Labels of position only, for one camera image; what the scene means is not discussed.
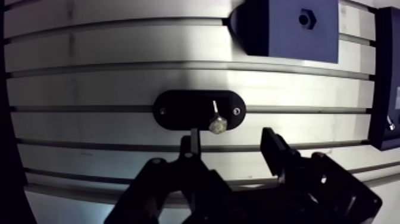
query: blue box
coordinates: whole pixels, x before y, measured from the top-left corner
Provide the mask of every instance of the blue box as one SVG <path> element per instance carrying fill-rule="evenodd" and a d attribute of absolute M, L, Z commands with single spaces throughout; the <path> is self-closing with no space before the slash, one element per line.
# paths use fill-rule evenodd
<path fill-rule="evenodd" d="M 229 29 L 248 55 L 338 62 L 338 0 L 250 0 Z"/>

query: silver bolt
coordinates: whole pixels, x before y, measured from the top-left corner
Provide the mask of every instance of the silver bolt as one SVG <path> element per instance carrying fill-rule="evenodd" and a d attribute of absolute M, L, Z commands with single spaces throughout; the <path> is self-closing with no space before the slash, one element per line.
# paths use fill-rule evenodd
<path fill-rule="evenodd" d="M 389 125 L 389 130 L 395 130 L 396 126 L 393 123 L 392 119 L 390 119 L 389 115 L 386 116 L 387 125 Z"/>
<path fill-rule="evenodd" d="M 160 160 L 159 158 L 153 158 L 151 161 L 152 161 L 154 164 L 158 164 L 158 163 L 161 162 L 161 160 Z"/>
<path fill-rule="evenodd" d="M 235 115 L 235 116 L 239 115 L 240 112 L 241 112 L 240 108 L 236 107 L 235 109 L 233 109 L 233 115 Z"/>
<path fill-rule="evenodd" d="M 228 122 L 225 118 L 221 117 L 218 114 L 217 102 L 214 100 L 212 101 L 212 104 L 214 105 L 214 118 L 211 120 L 208 129 L 210 130 L 210 132 L 218 135 L 226 131 L 228 127 Z"/>

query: black oval mount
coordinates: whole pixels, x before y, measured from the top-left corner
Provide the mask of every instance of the black oval mount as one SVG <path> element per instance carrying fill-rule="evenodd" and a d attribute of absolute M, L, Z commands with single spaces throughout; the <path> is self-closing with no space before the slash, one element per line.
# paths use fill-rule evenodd
<path fill-rule="evenodd" d="M 208 130 L 215 116 L 213 101 L 219 115 L 227 120 L 227 130 L 243 122 L 246 105 L 232 91 L 166 91 L 158 96 L 152 112 L 157 123 L 169 130 Z"/>

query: hex bolt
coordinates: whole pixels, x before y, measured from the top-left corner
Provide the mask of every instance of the hex bolt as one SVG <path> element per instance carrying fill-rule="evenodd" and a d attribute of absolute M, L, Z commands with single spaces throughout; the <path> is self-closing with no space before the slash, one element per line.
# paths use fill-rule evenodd
<path fill-rule="evenodd" d="M 212 104 L 214 106 L 214 117 L 211 119 L 211 123 L 208 129 L 210 130 L 210 132 L 218 135 L 226 131 L 228 127 L 228 122 L 225 118 L 219 115 L 217 102 L 214 100 L 212 101 Z"/>
<path fill-rule="evenodd" d="M 393 123 L 392 119 L 390 119 L 389 115 L 386 116 L 386 120 L 387 120 L 387 125 L 389 127 L 389 130 L 391 130 L 391 131 L 395 130 L 396 126 Z"/>

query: bolt head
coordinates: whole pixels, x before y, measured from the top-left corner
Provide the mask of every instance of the bolt head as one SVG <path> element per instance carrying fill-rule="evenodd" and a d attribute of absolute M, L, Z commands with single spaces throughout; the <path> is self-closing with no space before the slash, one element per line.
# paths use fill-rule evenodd
<path fill-rule="evenodd" d="M 395 128 L 396 128 L 395 124 L 392 123 L 392 124 L 389 125 L 389 129 L 390 130 L 395 130 Z"/>
<path fill-rule="evenodd" d="M 226 131 L 228 127 L 228 122 L 223 117 L 216 117 L 211 122 L 210 126 L 208 127 L 210 132 L 218 135 Z"/>
<path fill-rule="evenodd" d="M 233 109 L 233 115 L 235 115 L 235 116 L 239 115 L 240 112 L 241 112 L 240 108 L 236 107 L 235 109 Z"/>

